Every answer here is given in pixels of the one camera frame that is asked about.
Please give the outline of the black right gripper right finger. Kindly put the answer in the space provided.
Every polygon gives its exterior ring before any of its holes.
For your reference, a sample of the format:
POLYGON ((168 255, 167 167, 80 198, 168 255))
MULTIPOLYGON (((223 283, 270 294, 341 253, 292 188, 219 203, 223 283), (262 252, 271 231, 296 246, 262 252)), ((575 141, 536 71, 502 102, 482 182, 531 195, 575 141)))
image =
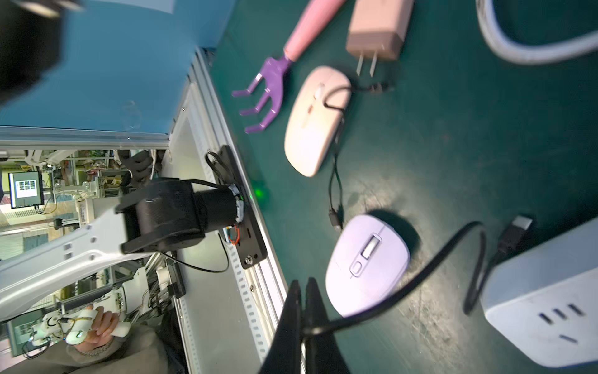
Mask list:
MULTIPOLYGON (((310 277, 306 288, 304 328, 312 328, 329 322, 316 279, 310 277)), ((303 333, 307 373, 349 373, 332 333, 311 336, 303 333)))

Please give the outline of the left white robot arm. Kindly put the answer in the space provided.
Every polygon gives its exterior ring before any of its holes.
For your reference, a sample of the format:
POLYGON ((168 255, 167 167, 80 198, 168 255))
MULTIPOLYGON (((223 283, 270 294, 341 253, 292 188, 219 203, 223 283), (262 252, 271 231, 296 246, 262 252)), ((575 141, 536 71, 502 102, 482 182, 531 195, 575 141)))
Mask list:
POLYGON ((208 233, 242 222, 244 203, 235 184, 153 180, 90 224, 3 260, 1 320, 11 320, 53 291, 115 264, 195 246, 208 233))

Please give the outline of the white power strip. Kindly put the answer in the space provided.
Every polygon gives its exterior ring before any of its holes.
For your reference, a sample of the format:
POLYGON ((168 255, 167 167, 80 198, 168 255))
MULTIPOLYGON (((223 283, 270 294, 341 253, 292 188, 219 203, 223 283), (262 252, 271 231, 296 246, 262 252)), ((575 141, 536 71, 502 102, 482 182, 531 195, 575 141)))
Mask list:
POLYGON ((538 365, 597 360, 597 221, 496 266, 481 297, 492 327, 538 365))

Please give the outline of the pink charger adapter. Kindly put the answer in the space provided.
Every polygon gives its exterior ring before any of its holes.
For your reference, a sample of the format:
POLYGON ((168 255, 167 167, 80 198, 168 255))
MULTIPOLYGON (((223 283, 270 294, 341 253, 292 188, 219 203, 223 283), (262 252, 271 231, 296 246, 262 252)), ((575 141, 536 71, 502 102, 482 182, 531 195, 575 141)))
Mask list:
POLYGON ((364 60, 372 61, 375 74, 380 61, 399 59, 414 8, 414 0, 358 0, 350 20, 346 50, 358 60, 361 74, 364 60))

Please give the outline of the purple wireless mouse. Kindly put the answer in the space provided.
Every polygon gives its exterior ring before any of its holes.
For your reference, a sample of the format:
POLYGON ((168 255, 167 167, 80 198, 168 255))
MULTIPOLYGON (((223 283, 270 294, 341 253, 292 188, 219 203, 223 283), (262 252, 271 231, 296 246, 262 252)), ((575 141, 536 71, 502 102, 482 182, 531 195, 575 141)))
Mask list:
POLYGON ((394 228, 372 215, 354 217, 342 231, 325 274, 333 308, 348 317, 379 304, 397 286, 410 259, 394 228))

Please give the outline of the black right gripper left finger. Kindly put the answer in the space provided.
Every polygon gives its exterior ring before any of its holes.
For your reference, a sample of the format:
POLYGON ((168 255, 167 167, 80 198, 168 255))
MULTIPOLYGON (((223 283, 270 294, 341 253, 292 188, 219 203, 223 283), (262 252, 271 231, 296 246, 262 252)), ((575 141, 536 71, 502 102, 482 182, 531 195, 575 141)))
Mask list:
POLYGON ((301 287, 297 280, 293 280, 287 291, 273 342, 259 373, 301 372, 301 329, 301 287))

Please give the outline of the operator hand with controller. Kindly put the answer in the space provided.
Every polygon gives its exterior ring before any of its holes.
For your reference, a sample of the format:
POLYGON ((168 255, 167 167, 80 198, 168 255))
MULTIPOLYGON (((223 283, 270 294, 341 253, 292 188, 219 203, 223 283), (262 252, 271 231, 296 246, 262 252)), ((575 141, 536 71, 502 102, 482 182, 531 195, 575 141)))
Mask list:
POLYGON ((75 346, 78 352, 91 352, 96 348, 104 347, 113 340, 112 333, 120 322, 120 316, 118 313, 105 310, 102 306, 97 307, 95 311, 97 314, 86 339, 83 343, 75 346))

